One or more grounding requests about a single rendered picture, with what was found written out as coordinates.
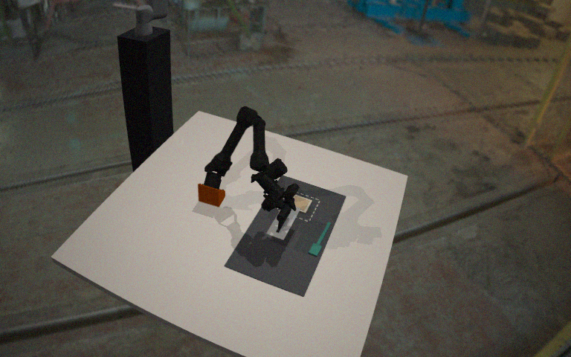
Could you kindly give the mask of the green small trowel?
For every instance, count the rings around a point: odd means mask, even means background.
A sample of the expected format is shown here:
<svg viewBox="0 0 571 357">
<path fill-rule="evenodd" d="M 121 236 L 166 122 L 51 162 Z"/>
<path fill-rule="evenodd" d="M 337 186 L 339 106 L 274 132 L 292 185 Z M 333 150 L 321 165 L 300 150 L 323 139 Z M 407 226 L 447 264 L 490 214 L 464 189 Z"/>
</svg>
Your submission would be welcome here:
<svg viewBox="0 0 571 357">
<path fill-rule="evenodd" d="M 331 222 L 327 222 L 326 227 L 324 228 L 322 234 L 320 235 L 319 240 L 317 241 L 317 244 L 314 244 L 314 243 L 313 243 L 312 247 L 311 247 L 310 250 L 309 250 L 309 254 L 312 254 L 312 255 L 314 255 L 314 256 L 317 256 L 317 255 L 318 255 L 320 249 L 322 248 L 322 246 L 320 246 L 320 243 L 321 243 L 322 239 L 324 238 L 324 236 L 325 236 L 325 234 L 326 234 L 326 232 L 327 232 L 327 230 L 328 230 L 330 224 L 331 224 Z"/>
</svg>

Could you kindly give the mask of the beige square tile with dark square centre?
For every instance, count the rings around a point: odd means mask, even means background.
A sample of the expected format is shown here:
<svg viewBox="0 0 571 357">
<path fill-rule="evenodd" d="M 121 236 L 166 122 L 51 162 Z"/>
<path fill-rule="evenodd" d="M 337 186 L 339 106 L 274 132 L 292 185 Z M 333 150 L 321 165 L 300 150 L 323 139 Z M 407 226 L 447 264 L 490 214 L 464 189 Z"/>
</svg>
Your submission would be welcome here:
<svg viewBox="0 0 571 357">
<path fill-rule="evenodd" d="M 298 208 L 301 208 L 299 212 L 306 213 L 307 210 L 309 209 L 310 204 L 312 203 L 312 200 L 306 199 L 306 198 L 304 198 L 302 196 L 298 196 L 296 194 L 293 197 L 294 197 L 295 206 Z"/>
</svg>

